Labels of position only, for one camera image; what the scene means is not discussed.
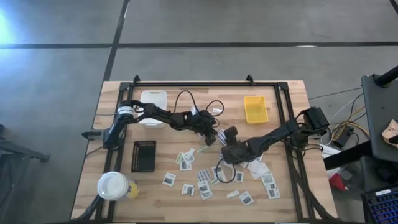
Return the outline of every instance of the black metal frame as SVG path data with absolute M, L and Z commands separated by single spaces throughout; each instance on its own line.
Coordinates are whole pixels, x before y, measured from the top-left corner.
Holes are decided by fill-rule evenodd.
M 284 123 L 286 122 L 285 115 L 284 115 L 284 109 L 283 109 L 283 104 L 282 104 L 282 97 L 280 92 L 282 91 L 285 95 L 285 100 L 286 100 L 286 105 L 287 105 L 287 111 L 289 113 L 289 119 L 294 119 L 294 112 L 293 112 L 293 106 L 292 102 L 290 99 L 290 93 L 289 93 L 289 86 L 287 82 L 255 82 L 252 78 L 251 75 L 248 75 L 246 78 L 246 81 L 242 82 L 140 82 L 140 78 L 136 75 L 134 77 L 133 82 L 122 82 L 119 87 L 119 95 L 118 95 L 118 100 L 116 103 L 116 108 L 115 111 L 117 111 L 118 104 L 122 101 L 123 96 L 125 96 L 126 92 L 127 98 L 129 100 L 132 99 L 132 94 L 134 91 L 135 87 L 170 87 L 170 86 L 178 86 L 178 87 L 203 87 L 203 86 L 217 86 L 217 87 L 244 87 L 244 86 L 261 86 L 261 87 L 271 87 L 274 88 L 275 90 L 275 97 L 276 97 L 276 102 L 277 102 L 277 107 L 278 107 L 278 112 L 279 112 L 279 118 L 280 122 Z M 106 155 L 106 160 L 105 160 L 105 165 L 104 165 L 104 172 L 109 172 L 111 171 L 110 169 L 110 164 L 112 160 L 114 151 L 108 151 Z M 307 179 L 307 173 L 305 170 L 305 165 L 304 165 L 304 160 L 301 154 L 297 155 L 297 161 L 298 161 L 298 168 L 300 174 L 297 172 L 294 161 L 293 161 L 293 156 L 292 156 L 292 150 L 288 148 L 288 146 L 285 143 L 285 152 L 286 152 L 286 158 L 287 158 L 287 164 L 289 167 L 289 175 L 290 175 L 290 182 L 292 184 L 292 192 L 293 192 L 293 199 L 294 199 L 294 204 L 296 208 L 296 214 L 297 214 L 297 220 L 298 222 L 310 222 L 310 223 L 355 223 L 355 222 L 343 222 L 343 221 L 337 221 L 337 220 L 319 220 L 315 218 L 315 212 L 314 212 L 314 207 L 316 206 L 318 208 L 322 207 L 319 202 L 316 200 L 315 196 L 310 192 L 309 187 L 308 187 L 308 179 Z M 120 171 L 121 168 L 121 161 L 123 157 L 123 146 L 121 146 L 117 150 L 117 158 L 116 158 L 116 163 L 114 167 L 114 171 Z M 306 204 L 307 204 L 307 210 L 308 210 L 308 218 L 304 218 L 303 216 L 303 210 L 302 210 L 302 205 L 300 201 L 300 195 L 299 195 L 299 188 L 298 185 L 303 187 L 306 186 L 304 191 L 304 196 L 306 199 Z M 96 214 L 95 214 L 95 219 L 94 220 L 71 220 L 73 223 L 111 223 L 113 222 L 113 213 L 114 213 L 114 208 L 115 208 L 115 203 L 116 202 L 110 202 L 109 203 L 109 208 L 108 212 L 106 215 L 106 218 L 103 218 L 103 200 L 101 199 L 100 203 L 97 206 L 96 209 Z M 327 218 L 327 215 L 321 215 L 322 218 Z

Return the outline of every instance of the black equipment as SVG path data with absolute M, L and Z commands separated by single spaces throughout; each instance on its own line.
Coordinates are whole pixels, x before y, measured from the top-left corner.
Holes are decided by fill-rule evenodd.
M 104 131 L 92 130 L 81 135 L 88 140 L 100 138 L 103 134 L 103 148 L 117 149 L 120 145 L 120 135 L 126 124 L 135 124 L 145 118 L 152 118 L 170 125 L 177 131 L 191 130 L 206 137 L 206 145 L 210 146 L 216 141 L 217 131 L 213 126 L 217 123 L 216 119 L 207 110 L 198 111 L 192 114 L 191 111 L 172 113 L 166 111 L 153 103 L 142 103 L 139 100 L 126 100 L 120 102 L 118 113 L 110 128 Z
M 304 115 L 304 123 L 300 126 L 297 118 Z M 237 141 L 237 129 L 232 126 L 224 131 L 227 145 L 221 148 L 223 157 L 228 164 L 251 162 L 268 150 L 269 146 L 288 139 L 288 143 L 296 149 L 302 149 L 308 144 L 308 137 L 314 134 L 324 135 L 329 126 L 320 108 L 309 108 L 301 111 L 295 119 L 287 121 L 281 127 L 263 137 L 253 137 L 245 141 Z

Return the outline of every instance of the black clamp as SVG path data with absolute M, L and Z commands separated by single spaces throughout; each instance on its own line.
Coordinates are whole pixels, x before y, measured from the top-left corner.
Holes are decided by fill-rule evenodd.
M 251 75 L 248 75 L 246 77 L 246 81 L 249 81 L 251 86 L 255 86 L 256 85 L 256 83 L 254 82 L 253 77 Z

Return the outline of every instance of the red object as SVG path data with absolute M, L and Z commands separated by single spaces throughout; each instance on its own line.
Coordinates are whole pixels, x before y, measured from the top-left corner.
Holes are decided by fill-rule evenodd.
M 343 180 L 341 179 L 339 174 L 334 174 L 332 177 L 329 178 L 329 183 L 332 187 L 336 187 L 341 191 L 345 191 L 346 188 L 343 184 Z

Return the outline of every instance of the table leg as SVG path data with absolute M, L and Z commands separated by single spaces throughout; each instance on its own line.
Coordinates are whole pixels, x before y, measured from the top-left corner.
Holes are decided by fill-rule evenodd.
M 370 141 L 361 143 L 351 149 L 344 150 L 341 153 L 329 156 L 323 159 L 323 161 L 325 163 L 326 170 L 330 170 L 350 162 L 358 161 L 362 156 L 373 157 Z

